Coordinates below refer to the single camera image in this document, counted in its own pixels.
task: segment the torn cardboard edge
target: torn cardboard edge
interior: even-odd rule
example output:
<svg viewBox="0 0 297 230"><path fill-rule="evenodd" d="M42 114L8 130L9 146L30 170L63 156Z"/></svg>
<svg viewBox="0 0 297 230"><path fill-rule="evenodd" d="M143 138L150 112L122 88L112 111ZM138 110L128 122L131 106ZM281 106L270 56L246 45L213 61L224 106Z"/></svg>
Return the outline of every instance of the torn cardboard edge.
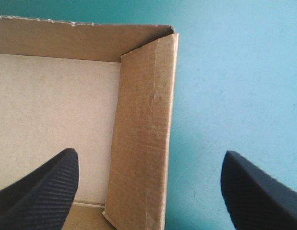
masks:
<svg viewBox="0 0 297 230"><path fill-rule="evenodd" d="M136 24L136 23L85 23L85 22L72 22L72 21L65 21L65 20L54 20L54 19L42 19L42 18L30 18L30 17L22 17L22 16L14 16L14 15L0 15L0 19L17 19L17 20L29 20L29 21L38 21L38 22L50 22L50 23L66 23L73 27L76 26L94 26L94 25L111 25L111 26L121 26L121 25L148 25L148 26L165 26L169 27L172 30L172 34L175 33L175 28L172 25L167 24Z"/></svg>

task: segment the black plastic piece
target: black plastic piece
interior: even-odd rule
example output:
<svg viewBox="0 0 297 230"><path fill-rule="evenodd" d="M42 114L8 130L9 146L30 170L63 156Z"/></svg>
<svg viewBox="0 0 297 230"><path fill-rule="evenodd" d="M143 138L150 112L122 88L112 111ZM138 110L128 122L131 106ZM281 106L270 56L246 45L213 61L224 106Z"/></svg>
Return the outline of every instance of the black plastic piece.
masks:
<svg viewBox="0 0 297 230"><path fill-rule="evenodd" d="M77 152L65 149L0 191L0 230L61 230L78 181Z"/></svg>
<svg viewBox="0 0 297 230"><path fill-rule="evenodd" d="M237 230L297 230L297 193L237 152L225 155L221 190Z"/></svg>

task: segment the teal background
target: teal background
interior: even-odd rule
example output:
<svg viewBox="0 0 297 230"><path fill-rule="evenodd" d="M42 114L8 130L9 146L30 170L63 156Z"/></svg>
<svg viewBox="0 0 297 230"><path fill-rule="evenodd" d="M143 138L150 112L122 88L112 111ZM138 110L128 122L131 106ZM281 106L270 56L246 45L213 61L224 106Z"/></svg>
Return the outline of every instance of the teal background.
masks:
<svg viewBox="0 0 297 230"><path fill-rule="evenodd" d="M234 229L226 150L297 191L297 0L0 0L0 14L175 26L167 230Z"/></svg>

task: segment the cardboard box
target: cardboard box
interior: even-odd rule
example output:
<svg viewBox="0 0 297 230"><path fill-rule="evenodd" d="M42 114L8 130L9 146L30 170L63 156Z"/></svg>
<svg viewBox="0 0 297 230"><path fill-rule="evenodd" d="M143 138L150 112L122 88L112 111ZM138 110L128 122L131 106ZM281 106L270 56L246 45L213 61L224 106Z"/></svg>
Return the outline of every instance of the cardboard box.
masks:
<svg viewBox="0 0 297 230"><path fill-rule="evenodd" d="M168 25L0 16L0 189L75 148L65 230L163 229L177 49Z"/></svg>

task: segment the cardboard box flap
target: cardboard box flap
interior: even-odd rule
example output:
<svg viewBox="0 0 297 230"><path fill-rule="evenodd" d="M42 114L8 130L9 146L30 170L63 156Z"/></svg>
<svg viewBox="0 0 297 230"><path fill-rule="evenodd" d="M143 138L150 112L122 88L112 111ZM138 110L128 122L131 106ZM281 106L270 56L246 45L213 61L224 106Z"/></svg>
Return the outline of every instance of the cardboard box flap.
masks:
<svg viewBox="0 0 297 230"><path fill-rule="evenodd" d="M169 25L96 24L0 16L0 53L120 62L173 33Z"/></svg>
<svg viewBox="0 0 297 230"><path fill-rule="evenodd" d="M105 217L118 230L165 225L178 34L122 56Z"/></svg>

